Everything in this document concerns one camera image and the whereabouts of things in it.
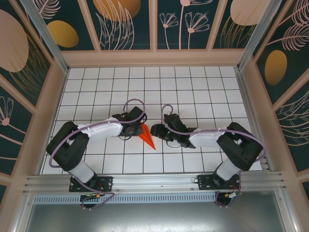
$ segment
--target white grid floor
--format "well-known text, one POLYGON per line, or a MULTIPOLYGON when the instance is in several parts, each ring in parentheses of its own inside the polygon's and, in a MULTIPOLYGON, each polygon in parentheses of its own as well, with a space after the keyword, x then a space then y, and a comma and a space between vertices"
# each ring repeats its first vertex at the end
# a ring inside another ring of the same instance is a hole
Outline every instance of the white grid floor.
MULTIPOLYGON (((233 67, 123 67, 70 69, 52 137, 67 121, 87 124, 122 113, 132 98, 145 102, 148 120, 161 122, 160 110, 172 104, 182 122, 201 129, 232 121, 248 131, 249 122, 233 67)), ((138 102, 131 102, 129 110, 138 102)), ((98 174, 213 172, 227 157, 218 148, 171 148, 153 137, 156 150, 139 137, 89 142, 84 161, 98 174)), ((42 174, 61 174, 43 161, 42 174)), ((262 170, 259 162, 251 171, 262 170)))

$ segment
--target wire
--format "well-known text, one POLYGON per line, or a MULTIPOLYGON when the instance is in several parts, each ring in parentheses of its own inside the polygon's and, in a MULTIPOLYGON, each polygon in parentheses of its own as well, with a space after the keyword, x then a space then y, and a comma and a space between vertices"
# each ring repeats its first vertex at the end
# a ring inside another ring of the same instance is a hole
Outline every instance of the wire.
MULTIPOLYGON (((56 166, 56 165, 53 165, 52 164, 52 161, 53 161, 53 158, 56 154, 56 152, 61 148, 61 146, 69 139, 71 138, 73 135, 81 132, 81 131, 84 131, 84 130, 88 130, 92 127, 96 127, 96 126, 99 126, 99 125, 103 125, 103 124, 110 124, 110 123, 118 123, 118 124, 129 124, 129 123, 133 123, 133 122, 136 122, 138 120, 140 120, 142 117, 144 117, 145 115, 145 104, 139 100, 139 99, 136 99, 136 98, 133 98, 133 99, 130 99, 128 100, 125 104, 124 104, 124 107, 123 107, 123 111, 125 111, 125 108, 127 107, 128 103, 131 102, 131 101, 138 101, 142 104, 143 106, 143 111, 142 111, 142 114, 140 116, 138 116, 136 119, 134 120, 131 120, 131 121, 102 121, 102 122, 98 122, 98 123, 95 123, 95 124, 92 124, 92 125, 89 125, 89 126, 85 126, 83 128, 80 128, 78 130, 75 130, 73 131, 72 133, 70 133, 67 137, 65 137, 59 144, 58 146, 55 148, 55 150, 52 152, 50 158, 49 158, 49 166, 52 167, 52 168, 60 168, 60 166, 56 166)), ((92 192, 96 192, 96 193, 100 193, 100 194, 108 194, 108 195, 111 195, 110 197, 108 197, 106 200, 104 200, 102 203, 100 204, 97 204, 96 206, 92 207, 93 209, 96 209, 96 208, 99 208, 101 206, 103 206, 109 199, 111 199, 115 193, 114 192, 103 192, 103 191, 99 191, 99 190, 96 190, 96 189, 93 189, 93 188, 90 188, 88 187, 87 185, 85 185, 81 180, 79 180, 78 178, 76 178, 72 173, 68 172, 69 174, 72 175, 73 178, 75 178, 77 180, 77 182, 83 186, 84 188, 88 189, 89 191, 92 191, 92 192)))
POLYGON ((242 135, 242 136, 246 136, 246 137, 248 137, 248 138, 250 138, 250 139, 253 139, 253 140, 256 141, 257 143, 259 143, 259 145, 261 145, 262 148, 264 149, 263 155, 260 156, 259 158, 257 158, 254 162, 260 161, 261 159, 265 158, 266 154, 268 153, 268 152, 267 152, 267 148, 266 148, 266 146, 264 145, 264 143, 262 143, 260 140, 258 140, 257 138, 255 138, 253 135, 250 135, 250 134, 247 134, 247 133, 238 131, 238 130, 208 129, 208 130, 199 130, 199 131, 195 131, 195 132, 179 132, 179 131, 173 130, 173 129, 170 128, 170 127, 166 124, 166 122, 164 121, 164 113, 163 113, 163 111, 164 111, 164 108, 167 107, 167 106, 171 108, 170 114, 172 114, 173 111, 174 111, 174 108, 173 108, 172 105, 170 105, 170 104, 164 105, 164 106, 162 107, 162 109, 161 109, 161 120, 162 120, 163 125, 164 125, 167 129, 169 129, 171 132, 174 132, 174 133, 176 133, 176 134, 181 134, 181 135, 194 135, 194 134, 200 134, 200 133, 202 133, 202 132, 217 132, 217 133, 219 133, 219 132, 229 132, 229 133, 234 133, 234 134, 240 134, 240 135, 242 135))

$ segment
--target robotic arm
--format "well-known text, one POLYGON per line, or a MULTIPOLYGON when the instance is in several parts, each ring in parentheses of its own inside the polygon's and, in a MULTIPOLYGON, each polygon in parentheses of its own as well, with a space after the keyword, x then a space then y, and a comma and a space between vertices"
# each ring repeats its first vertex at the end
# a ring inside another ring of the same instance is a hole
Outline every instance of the robotic arm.
MULTIPOLYGON (((153 136, 168 142, 176 140, 185 148, 219 147, 226 153, 228 159, 221 163, 212 175, 212 181, 218 188, 223 187, 233 175, 240 171, 248 171, 263 150, 259 143, 247 136, 225 132, 224 130, 199 133, 200 129, 198 128, 187 128, 177 114, 164 115, 164 122, 174 131, 187 133, 188 135, 174 133, 166 128, 165 125, 156 124, 151 128, 153 136)), ((232 122, 226 129, 251 135, 240 124, 235 122, 232 122)))
POLYGON ((55 153, 54 160, 66 172, 70 172, 77 177, 86 186, 92 189, 101 189, 97 174, 82 160, 89 141, 97 141, 111 136, 137 136, 142 134, 141 120, 147 117, 144 114, 139 120, 133 123, 121 123, 132 121, 143 114, 138 107, 134 107, 129 113, 116 114, 106 119, 110 123, 94 126, 94 123, 88 125, 75 125, 73 122, 66 122, 55 137, 47 146, 47 153, 52 155, 56 147, 73 131, 80 128, 88 129, 80 131, 69 138, 70 143, 66 141, 55 153))

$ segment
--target black mounting bracket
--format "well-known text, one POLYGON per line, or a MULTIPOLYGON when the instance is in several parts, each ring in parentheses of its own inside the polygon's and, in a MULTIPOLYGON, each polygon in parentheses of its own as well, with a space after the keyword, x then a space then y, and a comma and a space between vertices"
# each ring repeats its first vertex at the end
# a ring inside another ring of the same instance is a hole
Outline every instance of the black mounting bracket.
POLYGON ((198 175, 195 179, 195 183, 198 184, 199 190, 233 190, 232 182, 237 188, 239 188, 239 175, 235 174, 229 181, 226 181, 222 186, 217 186, 213 182, 213 175, 198 175))
MULTIPOLYGON (((99 176, 97 179, 97 184, 93 188, 102 192, 111 192, 112 191, 112 176, 99 176)), ((78 181, 71 177, 70 178, 70 187, 69 192, 92 192, 78 183, 78 181)))

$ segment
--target flower illustration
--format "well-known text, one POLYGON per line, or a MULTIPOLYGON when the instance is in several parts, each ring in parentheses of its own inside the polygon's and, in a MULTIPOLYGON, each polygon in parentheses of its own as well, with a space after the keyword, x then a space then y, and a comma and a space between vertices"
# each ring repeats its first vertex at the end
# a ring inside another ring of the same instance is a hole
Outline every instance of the flower illustration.
POLYGON ((212 0, 180 0, 180 4, 182 5, 182 11, 180 14, 180 26, 179 26, 179 49, 182 48, 182 24, 183 24, 183 9, 186 6, 190 5, 204 5, 212 3, 212 0))
POLYGON ((189 32, 188 49, 190 49, 190 37, 192 33, 209 30, 209 24, 207 24, 208 19, 206 17, 207 13, 196 13, 193 18, 192 12, 185 14, 185 23, 189 32))
POLYGON ((13 110, 14 101, 8 98, 7 103, 3 96, 0 97, 0 125, 7 126, 10 124, 10 117, 13 110))
POLYGON ((190 5, 204 5, 204 4, 208 4, 211 3, 212 0, 180 0, 180 3, 182 6, 190 6, 190 5))
POLYGON ((176 21, 176 16, 175 13, 167 13, 166 15, 164 13, 160 14, 160 20, 161 23, 164 27, 164 32, 165 32, 165 41, 166 41, 166 45, 169 49, 169 43, 168 43, 168 37, 166 35, 166 28, 171 28, 174 26, 178 25, 178 21, 176 21))

